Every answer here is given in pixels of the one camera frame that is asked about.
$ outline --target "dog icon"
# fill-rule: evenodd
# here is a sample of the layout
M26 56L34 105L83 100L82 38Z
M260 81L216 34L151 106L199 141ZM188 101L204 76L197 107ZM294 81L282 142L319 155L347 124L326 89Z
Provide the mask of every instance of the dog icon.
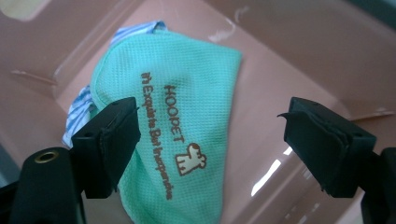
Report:
M177 154L176 164L180 175L189 174L191 171L206 167L206 155L201 153L201 148L196 143L187 146L187 154Z

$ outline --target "towel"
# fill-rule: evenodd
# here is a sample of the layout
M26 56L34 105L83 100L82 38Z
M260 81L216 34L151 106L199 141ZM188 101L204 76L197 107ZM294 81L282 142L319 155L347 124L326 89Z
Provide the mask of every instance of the towel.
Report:
M142 133L119 183L136 223L218 223L241 53L170 31L113 45L91 81L99 110L134 96Z

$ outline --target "plastic bin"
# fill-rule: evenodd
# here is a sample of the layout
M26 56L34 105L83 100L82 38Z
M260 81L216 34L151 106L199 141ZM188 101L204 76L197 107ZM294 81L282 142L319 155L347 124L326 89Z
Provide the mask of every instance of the plastic bin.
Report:
M30 21L0 15L0 144L21 167L61 146L66 111L123 25L239 49L221 223L361 223L360 199L333 199L283 142L291 96L326 105L396 146L396 32L344 1L51 1ZM255 184L276 170L252 196ZM130 223L118 194L85 200L88 223Z

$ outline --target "mint green towel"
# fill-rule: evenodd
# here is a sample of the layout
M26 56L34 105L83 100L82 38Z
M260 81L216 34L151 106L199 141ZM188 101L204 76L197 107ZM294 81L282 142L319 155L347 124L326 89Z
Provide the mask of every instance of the mint green towel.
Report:
M136 223L218 223L233 86L235 49L169 31L134 35L96 66L99 110L134 96L142 133L120 183Z

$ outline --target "screw hole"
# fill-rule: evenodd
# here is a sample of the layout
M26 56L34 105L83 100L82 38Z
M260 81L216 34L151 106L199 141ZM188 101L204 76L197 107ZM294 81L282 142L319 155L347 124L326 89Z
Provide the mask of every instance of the screw hole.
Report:
M49 161L55 160L59 156L59 153L57 151L49 151L40 154L35 158L36 163L46 163Z

